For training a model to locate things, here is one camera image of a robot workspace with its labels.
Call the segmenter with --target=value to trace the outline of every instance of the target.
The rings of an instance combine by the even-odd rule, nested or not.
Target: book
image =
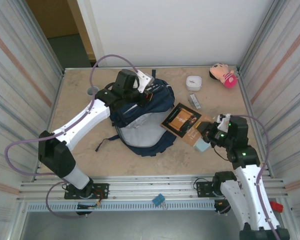
[[[178,103],[161,126],[193,147],[201,138],[201,133],[196,129],[200,122],[213,123],[214,120],[207,114]]]

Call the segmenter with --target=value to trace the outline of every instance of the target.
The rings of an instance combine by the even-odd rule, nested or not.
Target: white wall
[[[96,58],[137,66],[237,65],[273,0],[77,0]],[[100,66],[126,66],[108,58]]]

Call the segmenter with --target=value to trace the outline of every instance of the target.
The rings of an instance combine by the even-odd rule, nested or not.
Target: navy backpack
[[[104,140],[121,139],[137,155],[153,157],[163,153],[176,140],[175,135],[160,126],[174,107],[175,95],[166,81],[157,78],[147,90],[153,96],[145,107],[131,103],[111,113],[110,119],[118,134]]]

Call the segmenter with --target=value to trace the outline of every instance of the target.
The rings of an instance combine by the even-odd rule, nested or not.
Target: cable
[[[101,203],[101,198],[99,197],[99,195],[97,194],[96,191],[93,191],[94,195],[96,195],[96,197],[99,199],[99,201],[96,202],[96,204],[94,205],[95,207],[98,205],[98,203],[100,204]]]
[[[250,118],[250,119],[253,119],[255,120],[258,124],[260,124],[260,126],[262,127],[263,131],[264,131],[264,134],[265,134],[265,139],[266,139],[266,154],[265,154],[265,160],[264,160],[264,163],[263,163],[263,166],[261,167],[261,170],[260,172],[258,173],[258,176],[256,177],[256,191],[258,193],[258,197],[259,197],[259,200],[260,200],[260,203],[261,203],[261,206],[262,206],[262,210],[264,212],[264,215],[266,217],[266,219],[269,219],[269,215],[268,215],[268,212],[267,212],[267,209],[266,209],[266,205],[264,203],[264,200],[262,198],[262,194],[261,194],[261,190],[260,190],[260,186],[259,186],[259,182],[261,180],[261,176],[262,176],[262,173],[264,172],[266,166],[267,166],[267,163],[269,161],[269,155],[270,155],[270,141],[269,141],[269,135],[268,135],[268,132],[266,130],[266,127],[259,121],[259,119],[257,119],[256,117],[254,116],[249,116],[249,115],[234,115],[235,117],[242,117],[242,118]],[[275,227],[274,225],[272,224],[271,221],[268,221],[268,224],[275,236],[275,239],[276,240],[280,240],[280,237],[278,235],[278,233],[276,232],[275,230]]]
[[[223,160],[229,161],[228,159],[224,158],[223,156],[221,156],[221,155],[217,152],[216,147],[214,147],[213,150],[214,150],[214,152],[215,152],[220,158],[222,158]]]
[[[197,190],[197,189],[195,188],[195,184],[196,184],[197,181],[200,180],[200,179],[203,179],[203,180],[206,180],[207,182],[209,182],[209,181],[208,181],[207,179],[205,179],[204,177],[199,177],[199,178],[197,178],[197,179],[194,181],[194,183],[193,183],[193,189]]]
[[[110,82],[104,88],[105,89],[109,89],[110,87],[112,87],[113,84],[115,84],[115,83],[114,82]]]
[[[132,63],[127,60],[126,58],[122,57],[122,56],[119,56],[119,55],[116,55],[116,54],[108,54],[108,55],[105,55],[103,57],[101,57],[100,59],[98,59],[98,61],[96,61],[96,63],[93,65],[92,67],[92,70],[90,72],[90,76],[89,76],[89,82],[90,82],[90,86],[92,87],[92,99],[91,99],[91,104],[89,105],[89,108],[88,108],[88,111],[86,111],[77,121],[75,121],[73,124],[71,124],[70,126],[68,126],[64,132],[59,132],[57,134],[54,134],[52,136],[46,136],[46,137],[41,137],[41,138],[34,138],[34,139],[28,139],[28,140],[19,140],[19,141],[15,141],[15,142],[12,142],[10,143],[8,146],[6,146],[5,150],[4,150],[4,158],[5,158],[5,161],[6,163],[9,165],[10,168],[12,168],[14,171],[16,171],[17,173],[19,174],[22,174],[22,175],[26,175],[26,176],[48,176],[48,175],[56,175],[54,174],[53,172],[45,172],[45,173],[31,173],[31,172],[26,172],[26,171],[22,171],[22,170],[19,170],[18,168],[16,168],[10,161],[9,159],[9,155],[8,155],[8,152],[9,152],[9,149],[15,145],[19,145],[19,144],[30,144],[30,143],[35,143],[35,142],[41,142],[41,141],[47,141],[47,140],[51,140],[51,139],[54,139],[54,138],[57,138],[59,136],[61,136],[62,134],[68,132],[70,129],[72,129],[75,125],[77,125],[78,123],[80,123],[87,115],[88,113],[90,112],[90,110],[92,109],[93,105],[94,105],[94,102],[95,102],[95,96],[96,96],[96,90],[94,88],[94,85],[93,85],[93,82],[92,82],[92,76],[93,76],[93,73],[95,71],[95,68],[97,67],[97,65],[105,58],[108,58],[108,57],[116,57],[116,58],[119,58],[119,59],[122,59],[124,61],[126,61],[132,68],[133,70],[137,73],[138,70],[136,69],[135,66],[132,65]]]
[[[100,192],[101,198],[98,196],[98,194],[97,194],[96,191],[99,191],[99,192]],[[101,201],[102,199],[104,199],[104,193],[103,193],[100,189],[95,189],[95,190],[94,190],[94,194],[99,198],[100,201]]]
[[[48,190],[48,192],[46,194],[46,197],[45,197],[46,208],[49,210],[49,212],[51,214],[53,214],[56,217],[61,218],[61,219],[79,219],[79,218],[82,218],[82,216],[64,216],[64,215],[59,215],[59,214],[55,213],[54,211],[52,211],[52,209],[49,207],[49,203],[48,203],[49,194],[51,193],[52,189],[54,189],[54,187],[57,186],[57,185],[59,185],[59,184],[66,184],[66,182],[65,181],[57,182],[56,184],[52,185],[52,187]]]
[[[230,205],[228,205],[226,208],[222,209],[222,210],[219,211],[218,213],[219,213],[219,214],[222,214],[223,212],[227,211],[228,208],[230,208]]]

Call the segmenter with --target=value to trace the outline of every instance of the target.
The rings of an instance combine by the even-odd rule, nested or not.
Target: blue block
[[[160,204],[162,204],[165,200],[166,200],[165,197],[160,193],[158,196],[156,196],[156,197],[152,200],[152,202],[153,202],[153,204],[154,204],[156,207],[158,207],[158,206],[160,206]]]
[[[210,143],[206,143],[202,138],[199,138],[198,141],[196,141],[194,148],[203,153],[210,146]]]

